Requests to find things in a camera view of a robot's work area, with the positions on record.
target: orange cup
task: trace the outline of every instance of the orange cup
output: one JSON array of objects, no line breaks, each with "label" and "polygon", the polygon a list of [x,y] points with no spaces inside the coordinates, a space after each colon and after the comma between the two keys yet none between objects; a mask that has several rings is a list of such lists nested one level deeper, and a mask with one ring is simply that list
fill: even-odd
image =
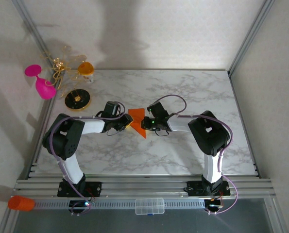
[{"label": "orange cup", "polygon": [[8,201],[8,208],[12,210],[30,211],[34,208],[35,201],[22,196],[13,196]]}]

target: pink wine glass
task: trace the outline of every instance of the pink wine glass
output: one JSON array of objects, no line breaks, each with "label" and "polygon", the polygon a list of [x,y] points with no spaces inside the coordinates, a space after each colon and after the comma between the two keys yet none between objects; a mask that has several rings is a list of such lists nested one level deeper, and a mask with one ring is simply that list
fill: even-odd
[{"label": "pink wine glass", "polygon": [[41,71],[42,71],[41,66],[31,65],[24,70],[24,73],[28,77],[36,76],[35,88],[37,92],[39,93],[41,98],[49,100],[56,95],[56,89],[53,87],[50,81],[42,79],[38,76],[41,73]]}]

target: clear plastic box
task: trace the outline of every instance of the clear plastic box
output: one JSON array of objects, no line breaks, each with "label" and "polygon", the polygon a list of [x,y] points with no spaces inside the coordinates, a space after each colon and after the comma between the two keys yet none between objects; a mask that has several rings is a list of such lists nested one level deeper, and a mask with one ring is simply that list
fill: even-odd
[{"label": "clear plastic box", "polygon": [[163,198],[136,199],[136,215],[158,215],[165,212]]}]

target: white marble surface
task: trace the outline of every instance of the white marble surface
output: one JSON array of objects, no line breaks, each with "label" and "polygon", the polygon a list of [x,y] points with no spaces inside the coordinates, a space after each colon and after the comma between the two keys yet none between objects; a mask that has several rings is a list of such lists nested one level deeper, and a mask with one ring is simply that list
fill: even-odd
[{"label": "white marble surface", "polygon": [[[234,131],[234,142],[224,154],[223,172],[256,174],[226,71],[99,70],[94,79],[94,83],[82,85],[92,96],[91,105],[72,112],[64,99],[57,97],[49,126],[59,113],[95,115],[108,100],[120,101],[127,109],[146,108],[163,95],[178,94],[187,101],[183,114],[210,110]],[[161,102],[169,113],[184,106],[176,97]],[[167,137],[147,132],[147,139],[131,127],[114,136],[93,133],[82,136],[76,153],[86,174],[202,174],[204,168],[204,154],[194,137],[185,132],[171,132]],[[60,172],[44,148],[37,163],[38,173]]]}]

